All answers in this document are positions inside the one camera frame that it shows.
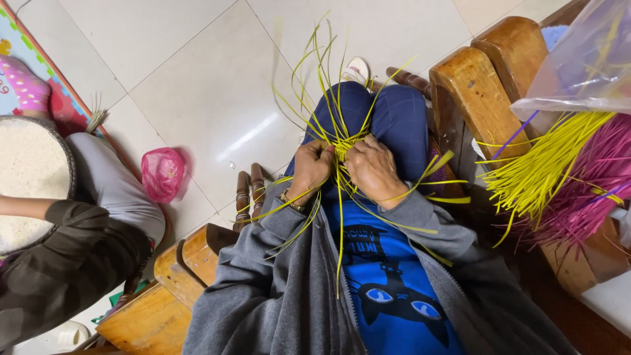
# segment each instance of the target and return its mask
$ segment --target wristwatch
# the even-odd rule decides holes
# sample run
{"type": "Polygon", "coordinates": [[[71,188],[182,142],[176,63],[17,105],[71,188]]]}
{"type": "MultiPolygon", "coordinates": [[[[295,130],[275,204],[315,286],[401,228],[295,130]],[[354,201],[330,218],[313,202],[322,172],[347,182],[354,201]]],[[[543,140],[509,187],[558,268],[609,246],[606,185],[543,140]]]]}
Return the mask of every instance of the wristwatch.
{"type": "MultiPolygon", "coordinates": [[[[283,203],[288,203],[288,202],[289,202],[289,199],[287,198],[287,191],[289,191],[289,189],[288,189],[288,188],[287,188],[287,189],[285,189],[285,190],[283,191],[283,193],[282,193],[282,194],[280,194],[280,197],[279,197],[279,198],[280,198],[280,200],[281,200],[283,203]]],[[[298,205],[296,205],[296,204],[295,204],[295,203],[293,203],[293,202],[290,202],[288,206],[289,206],[289,207],[291,207],[291,208],[293,208],[294,210],[296,210],[296,211],[300,212],[300,213],[302,213],[302,212],[305,210],[305,207],[304,207],[304,206],[298,206],[298,205]]]]}

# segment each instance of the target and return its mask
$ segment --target round basket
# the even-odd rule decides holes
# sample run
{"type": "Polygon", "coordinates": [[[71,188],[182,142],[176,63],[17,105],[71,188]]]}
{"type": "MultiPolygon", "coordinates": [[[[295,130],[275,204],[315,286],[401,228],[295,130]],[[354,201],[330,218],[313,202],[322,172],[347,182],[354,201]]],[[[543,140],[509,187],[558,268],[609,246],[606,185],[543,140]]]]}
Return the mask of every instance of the round basket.
{"type": "MultiPolygon", "coordinates": [[[[70,152],[70,148],[64,141],[64,138],[62,138],[62,136],[57,132],[54,123],[52,121],[43,121],[41,119],[36,119],[36,118],[26,117],[26,116],[0,115],[0,121],[5,120],[5,119],[22,119],[25,121],[29,121],[31,123],[35,123],[41,127],[44,127],[50,133],[50,135],[53,138],[55,138],[55,141],[57,141],[59,145],[61,146],[61,148],[64,150],[64,154],[66,154],[66,159],[68,160],[68,169],[69,169],[68,176],[70,177],[70,182],[68,184],[69,188],[68,188],[67,199],[71,200],[74,197],[74,192],[76,191],[76,166],[74,164],[74,157],[72,153],[70,152]]],[[[50,237],[50,235],[53,234],[57,230],[57,228],[58,226],[52,226],[50,230],[46,232],[41,238],[37,239],[36,241],[28,245],[24,245],[15,250],[5,250],[5,251],[0,250],[0,256],[6,256],[9,254],[15,253],[16,251],[26,250],[28,248],[36,246],[44,242],[46,239],[48,239],[48,237],[50,237]]]]}

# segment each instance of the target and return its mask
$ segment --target blue t-shirt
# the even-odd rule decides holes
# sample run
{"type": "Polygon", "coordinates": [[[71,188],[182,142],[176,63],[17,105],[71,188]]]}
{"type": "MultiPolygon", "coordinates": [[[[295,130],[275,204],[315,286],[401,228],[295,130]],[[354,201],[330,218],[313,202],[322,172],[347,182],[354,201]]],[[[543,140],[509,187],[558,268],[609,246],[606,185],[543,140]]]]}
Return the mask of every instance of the blue t-shirt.
{"type": "MultiPolygon", "coordinates": [[[[377,206],[368,205],[377,214],[377,206]]],[[[362,210],[342,205],[342,265],[368,352],[460,355],[462,347],[425,269],[403,232],[362,210]]],[[[339,203],[324,207],[339,240],[339,203]]]]}

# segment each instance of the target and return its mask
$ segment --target gray shirt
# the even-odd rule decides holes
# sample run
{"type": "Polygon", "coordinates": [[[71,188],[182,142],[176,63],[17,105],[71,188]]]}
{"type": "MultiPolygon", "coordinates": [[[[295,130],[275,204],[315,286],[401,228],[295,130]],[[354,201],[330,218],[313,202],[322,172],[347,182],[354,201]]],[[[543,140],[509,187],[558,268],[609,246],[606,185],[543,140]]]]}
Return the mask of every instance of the gray shirt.
{"type": "MultiPolygon", "coordinates": [[[[263,213],[282,205],[273,186],[263,213]]],[[[246,226],[219,255],[215,283],[195,303],[184,355],[366,354],[338,250],[322,208],[313,223],[274,258],[306,216],[282,208],[246,226]]],[[[478,246],[419,192],[380,214],[401,227],[467,354],[576,354],[561,331],[521,291],[498,254],[478,246]],[[453,266],[443,266],[423,246],[453,266]]]]}

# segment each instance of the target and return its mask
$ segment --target dark pants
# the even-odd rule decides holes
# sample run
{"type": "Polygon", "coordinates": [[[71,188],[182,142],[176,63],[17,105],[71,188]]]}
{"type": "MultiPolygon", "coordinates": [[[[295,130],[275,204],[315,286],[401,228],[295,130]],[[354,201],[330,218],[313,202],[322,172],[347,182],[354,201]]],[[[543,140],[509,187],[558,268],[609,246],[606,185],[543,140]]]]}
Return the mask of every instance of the dark pants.
{"type": "MultiPolygon", "coordinates": [[[[333,85],[332,90],[327,91],[329,102],[333,104],[331,91],[335,99],[338,98],[342,117],[349,135],[357,134],[368,115],[375,94],[370,94],[359,83],[346,81],[333,85]]],[[[337,110],[331,109],[338,127],[340,120],[337,110]]],[[[427,165],[427,117],[425,116],[425,99],[421,93],[413,88],[403,85],[391,85],[385,87],[379,93],[375,105],[372,108],[369,131],[378,141],[385,144],[394,155],[399,178],[405,181],[416,181],[421,177],[427,165]]],[[[324,96],[320,99],[314,111],[314,116],[322,128],[335,137],[331,114],[324,96]]],[[[310,128],[307,128],[305,140],[302,144],[314,140],[317,137],[310,128]]],[[[286,176],[293,175],[294,159],[289,163],[286,176]]],[[[322,187],[325,200],[337,200],[338,188],[330,180],[322,187]]]]}

